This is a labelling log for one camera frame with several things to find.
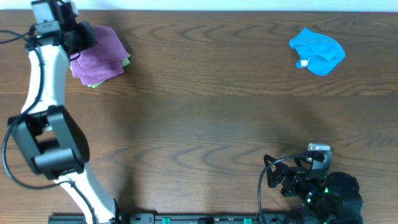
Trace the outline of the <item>purple microfibre cloth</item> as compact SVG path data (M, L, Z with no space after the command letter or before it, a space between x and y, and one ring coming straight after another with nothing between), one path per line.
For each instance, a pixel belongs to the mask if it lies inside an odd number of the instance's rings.
M82 68L112 65L123 67L122 60L128 58L129 54L121 43L115 31L106 26L94 26L98 43L81 52L78 63Z

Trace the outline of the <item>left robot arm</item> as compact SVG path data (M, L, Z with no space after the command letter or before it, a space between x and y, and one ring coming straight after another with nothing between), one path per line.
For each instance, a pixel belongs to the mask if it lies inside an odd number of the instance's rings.
M65 108L67 70L83 50L96 45L94 30L76 21L72 1L32 1L31 7L35 24L24 37L29 91L21 113L9 118L5 139L15 141L33 173L72 197L84 223L126 223L91 169L88 141Z

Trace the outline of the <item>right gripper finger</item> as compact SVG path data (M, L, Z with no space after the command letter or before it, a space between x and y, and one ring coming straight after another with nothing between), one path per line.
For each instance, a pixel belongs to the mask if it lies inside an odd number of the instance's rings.
M276 169L274 171L268 170L266 173L269 188L276 188L284 178L284 171L282 169Z
M266 154L264 156L264 163L267 167L267 174L273 174L275 171L279 172L285 167L285 164L283 162L277 162L277 159Z

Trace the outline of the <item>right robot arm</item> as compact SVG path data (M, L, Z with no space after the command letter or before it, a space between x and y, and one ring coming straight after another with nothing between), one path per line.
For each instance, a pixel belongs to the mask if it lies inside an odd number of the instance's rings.
M302 208L286 213L282 223L362 223L363 199L357 179L344 172L328 174L332 152L306 152L280 159L264 156L257 201L259 221L266 222L261 203L261 185L267 177L270 188L281 185L284 197L299 197Z

